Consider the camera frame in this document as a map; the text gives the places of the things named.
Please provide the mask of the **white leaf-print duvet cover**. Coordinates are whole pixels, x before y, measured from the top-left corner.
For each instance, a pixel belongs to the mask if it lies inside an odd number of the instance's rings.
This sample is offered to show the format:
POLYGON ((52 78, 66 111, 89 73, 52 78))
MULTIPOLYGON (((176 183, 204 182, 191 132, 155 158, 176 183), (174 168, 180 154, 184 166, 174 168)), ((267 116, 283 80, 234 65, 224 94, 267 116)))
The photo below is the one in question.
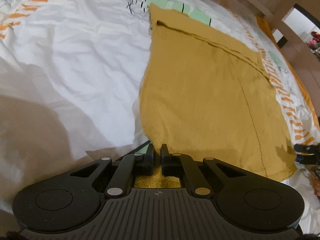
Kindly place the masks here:
MULTIPOLYGON (((150 141, 139 93, 151 48, 150 4, 182 12, 257 52, 292 146, 319 131, 283 56, 255 17, 230 0, 23 0, 1 18, 1 233, 24 187, 150 141)), ((303 196, 304 232, 319 202, 304 167, 281 181, 303 196)))

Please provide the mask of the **mustard yellow knit sweater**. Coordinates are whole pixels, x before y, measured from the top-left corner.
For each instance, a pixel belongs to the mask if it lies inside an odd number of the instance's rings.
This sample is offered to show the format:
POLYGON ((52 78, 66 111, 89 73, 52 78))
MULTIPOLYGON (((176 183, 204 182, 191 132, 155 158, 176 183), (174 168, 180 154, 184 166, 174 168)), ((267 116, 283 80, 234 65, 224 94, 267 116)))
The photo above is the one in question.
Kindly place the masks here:
POLYGON ((213 157, 267 178, 296 172, 296 153, 260 55, 186 14, 150 4, 151 48, 139 93, 159 151, 213 157))

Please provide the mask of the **beige wooden bed frame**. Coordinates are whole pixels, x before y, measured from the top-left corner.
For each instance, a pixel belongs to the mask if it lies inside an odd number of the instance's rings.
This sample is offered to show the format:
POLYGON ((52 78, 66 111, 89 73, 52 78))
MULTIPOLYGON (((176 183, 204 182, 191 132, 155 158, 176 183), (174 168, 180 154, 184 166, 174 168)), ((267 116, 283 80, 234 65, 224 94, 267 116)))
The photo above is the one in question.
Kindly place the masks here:
POLYGON ((319 20, 319 0, 234 0, 249 11, 263 16, 272 30, 280 31, 287 39, 281 52, 302 80, 310 94, 315 111, 319 112, 319 61, 315 55, 285 23, 293 9, 302 9, 319 20))

